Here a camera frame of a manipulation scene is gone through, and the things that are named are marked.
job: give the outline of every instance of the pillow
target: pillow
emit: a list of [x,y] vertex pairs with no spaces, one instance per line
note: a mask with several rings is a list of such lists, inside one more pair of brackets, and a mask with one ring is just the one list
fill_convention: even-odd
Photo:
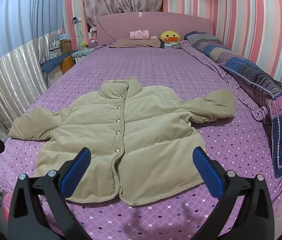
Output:
[[130,40],[130,38],[121,38],[110,45],[110,48],[136,48],[136,47],[154,47],[159,48],[161,41],[159,39],[149,40]]

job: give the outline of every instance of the striped wallpaper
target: striped wallpaper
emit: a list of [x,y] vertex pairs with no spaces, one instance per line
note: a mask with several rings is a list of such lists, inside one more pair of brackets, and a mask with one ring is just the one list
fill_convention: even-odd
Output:
[[[72,17],[81,17],[81,22],[74,26],[71,23]],[[88,29],[83,13],[83,0],[64,0],[63,1],[63,32],[72,41],[72,48],[77,50],[77,43],[85,41],[88,44]]]
[[282,82],[282,0],[163,0],[163,10],[208,18],[217,38]]

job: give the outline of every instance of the beige puffer jacket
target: beige puffer jacket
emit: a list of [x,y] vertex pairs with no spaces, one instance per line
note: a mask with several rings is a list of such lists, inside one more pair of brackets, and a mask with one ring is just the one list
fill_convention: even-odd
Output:
[[102,202],[119,194],[128,205],[142,205],[203,182],[192,152],[205,149],[204,141],[191,122],[233,117],[234,111],[227,89],[182,101],[168,87],[112,80],[57,113],[35,107],[14,121],[9,136],[50,139],[38,153],[35,176],[58,170],[83,147],[91,150],[91,164],[69,200]]

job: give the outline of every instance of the plush toy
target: plush toy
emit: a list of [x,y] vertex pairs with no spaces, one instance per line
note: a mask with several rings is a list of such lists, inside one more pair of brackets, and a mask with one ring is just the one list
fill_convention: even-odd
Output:
[[161,34],[160,40],[166,43],[173,43],[180,41],[180,35],[174,31],[166,31]]

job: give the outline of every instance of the metal bolt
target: metal bolt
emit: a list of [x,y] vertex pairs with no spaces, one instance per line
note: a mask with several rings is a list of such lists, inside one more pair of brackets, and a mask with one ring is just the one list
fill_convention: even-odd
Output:
[[257,179],[260,180],[260,181],[262,181],[262,180],[264,180],[264,177],[263,177],[263,175],[258,174],[258,175],[257,175]]
[[26,178],[26,174],[25,173],[22,173],[20,176],[19,176],[19,179],[20,180],[24,180]]
[[228,174],[229,177],[233,178],[235,176],[235,172],[234,171],[227,171],[226,174]]
[[51,170],[48,172],[48,176],[49,177],[54,177],[56,175],[56,171],[55,170]]

